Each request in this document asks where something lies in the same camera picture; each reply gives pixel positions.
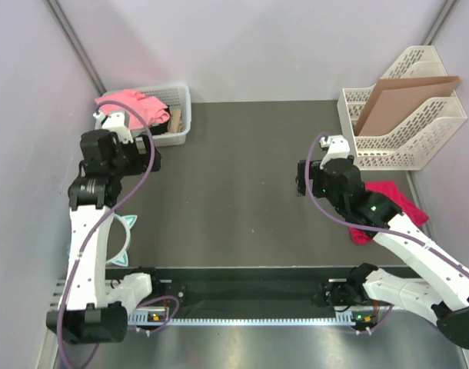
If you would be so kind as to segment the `pink t shirt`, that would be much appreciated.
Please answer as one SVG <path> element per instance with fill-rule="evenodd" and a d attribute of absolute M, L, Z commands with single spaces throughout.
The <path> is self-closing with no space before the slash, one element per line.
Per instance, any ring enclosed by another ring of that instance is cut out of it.
<path fill-rule="evenodd" d="M 118 101 L 137 112 L 149 125 L 160 110 L 169 110 L 169 107 L 156 97 L 148 97 L 143 92 L 134 89 L 124 89 L 115 93 L 104 95 L 95 99 L 99 105 L 103 101 Z"/>

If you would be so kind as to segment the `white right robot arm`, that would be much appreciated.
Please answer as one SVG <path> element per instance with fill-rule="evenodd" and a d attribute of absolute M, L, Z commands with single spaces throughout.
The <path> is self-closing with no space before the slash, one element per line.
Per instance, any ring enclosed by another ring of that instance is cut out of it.
<path fill-rule="evenodd" d="M 309 196 L 314 204 L 327 200 L 334 209 L 327 218 L 363 231 L 399 257 L 423 283 L 361 264 L 348 276 L 348 297 L 356 304 L 383 301 L 416 314 L 450 342 L 469 350 L 469 268 L 423 233 L 387 195 L 368 190 L 352 159 L 348 155 L 326 163 L 299 161 L 297 194 Z"/>

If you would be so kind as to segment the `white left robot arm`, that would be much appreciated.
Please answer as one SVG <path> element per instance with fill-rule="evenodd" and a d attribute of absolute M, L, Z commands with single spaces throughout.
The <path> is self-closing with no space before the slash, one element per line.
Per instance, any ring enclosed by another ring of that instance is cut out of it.
<path fill-rule="evenodd" d="M 107 129 L 81 136 L 82 160 L 68 188 L 72 238 L 68 271 L 57 307 L 46 314 L 47 329 L 68 344 L 118 343 L 128 316 L 142 300 L 158 303 L 163 287 L 145 273 L 133 273 L 108 293 L 105 286 L 107 246 L 118 208 L 130 197 L 120 195 L 121 180 L 145 180 L 161 168 L 161 154 L 150 133 L 130 141 Z"/>

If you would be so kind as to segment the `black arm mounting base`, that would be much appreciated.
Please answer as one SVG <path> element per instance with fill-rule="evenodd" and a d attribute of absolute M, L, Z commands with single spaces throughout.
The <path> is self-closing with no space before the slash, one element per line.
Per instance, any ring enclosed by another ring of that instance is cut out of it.
<path fill-rule="evenodd" d="M 147 268 L 153 297 L 175 317 L 330 317 L 344 308 L 387 307 L 383 298 L 354 298 L 344 289 L 352 267 Z"/>

